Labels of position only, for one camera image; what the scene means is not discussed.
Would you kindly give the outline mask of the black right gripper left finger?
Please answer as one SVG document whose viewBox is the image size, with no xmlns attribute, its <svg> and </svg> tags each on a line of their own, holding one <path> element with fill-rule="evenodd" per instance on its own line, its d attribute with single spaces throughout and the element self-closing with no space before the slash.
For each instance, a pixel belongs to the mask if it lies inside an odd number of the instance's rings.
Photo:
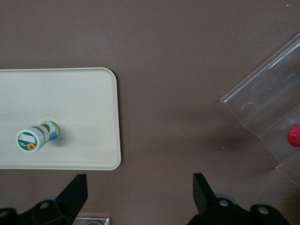
<svg viewBox="0 0 300 225">
<path fill-rule="evenodd" d="M 87 175 L 78 174 L 54 199 L 36 204 L 18 214 L 14 208 L 0 209 L 2 225 L 71 225 L 88 198 Z"/>
</svg>

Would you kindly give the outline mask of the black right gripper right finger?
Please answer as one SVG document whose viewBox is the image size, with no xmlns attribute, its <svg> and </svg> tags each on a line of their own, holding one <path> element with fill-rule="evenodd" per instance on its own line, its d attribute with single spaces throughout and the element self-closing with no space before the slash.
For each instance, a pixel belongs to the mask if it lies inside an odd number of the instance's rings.
<svg viewBox="0 0 300 225">
<path fill-rule="evenodd" d="M 224 197 L 217 197 L 202 173 L 193 174 L 193 199 L 198 210 L 189 225 L 288 225 L 274 207 L 254 204 L 247 211 Z"/>
</svg>

